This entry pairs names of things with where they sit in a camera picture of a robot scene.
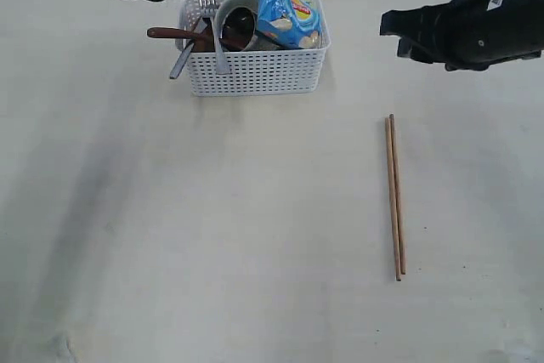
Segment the white table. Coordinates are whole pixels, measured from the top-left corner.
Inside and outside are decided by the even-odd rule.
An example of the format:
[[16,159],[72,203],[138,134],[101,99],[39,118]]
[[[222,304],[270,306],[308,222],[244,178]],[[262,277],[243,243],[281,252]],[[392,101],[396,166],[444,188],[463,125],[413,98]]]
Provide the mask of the white table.
[[323,0],[314,93],[198,99],[145,37],[179,0],[0,0],[0,361],[542,361],[544,60],[446,73],[377,35],[443,1]]

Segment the fork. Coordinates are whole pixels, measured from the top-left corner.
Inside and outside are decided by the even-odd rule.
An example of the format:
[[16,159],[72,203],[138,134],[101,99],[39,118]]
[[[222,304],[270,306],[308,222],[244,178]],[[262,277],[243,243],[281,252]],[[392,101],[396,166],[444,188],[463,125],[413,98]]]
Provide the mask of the fork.
[[215,14],[219,9],[216,0],[198,0],[201,6],[201,17],[209,19],[212,24],[213,44],[215,46],[215,71],[220,75],[230,74],[229,61],[224,55],[219,42],[218,28],[215,25]]

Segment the chopstick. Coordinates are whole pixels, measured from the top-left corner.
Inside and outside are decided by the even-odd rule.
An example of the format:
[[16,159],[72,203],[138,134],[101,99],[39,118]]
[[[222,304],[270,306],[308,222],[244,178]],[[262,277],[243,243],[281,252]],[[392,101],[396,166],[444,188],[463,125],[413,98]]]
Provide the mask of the chopstick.
[[402,215],[400,213],[399,164],[393,114],[385,118],[385,134],[388,153],[389,206],[391,210],[391,228],[393,230],[394,272],[396,280],[401,281],[400,276],[406,273],[406,267]]
[[402,206],[400,202],[400,173],[399,173],[399,157],[397,155],[397,138],[394,131],[394,115],[389,115],[391,126],[391,141],[393,147],[393,170],[394,170],[394,192],[397,201],[397,225],[399,231],[399,253],[400,253],[400,273],[406,274],[406,259],[405,259],[405,234],[402,225]]

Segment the snack bag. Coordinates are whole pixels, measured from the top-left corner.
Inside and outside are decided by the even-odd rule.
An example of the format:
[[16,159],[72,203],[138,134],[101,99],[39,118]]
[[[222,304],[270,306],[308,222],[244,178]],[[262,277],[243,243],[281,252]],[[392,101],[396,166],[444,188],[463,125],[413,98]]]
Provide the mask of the snack bag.
[[321,18],[311,0],[258,0],[257,30],[287,48],[321,45]]

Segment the white plastic basket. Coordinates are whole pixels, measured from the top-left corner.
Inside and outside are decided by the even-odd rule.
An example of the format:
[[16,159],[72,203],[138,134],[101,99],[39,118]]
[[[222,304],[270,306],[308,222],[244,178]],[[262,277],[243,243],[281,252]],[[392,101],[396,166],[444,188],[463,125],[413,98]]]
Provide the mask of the white plastic basket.
[[[331,45],[321,0],[322,47],[311,50],[225,52],[231,73],[218,76],[214,53],[193,53],[187,61],[192,91],[199,96],[294,94],[314,91]],[[179,27],[189,30],[200,17],[198,0],[186,0]],[[176,41],[179,50],[183,42]]]

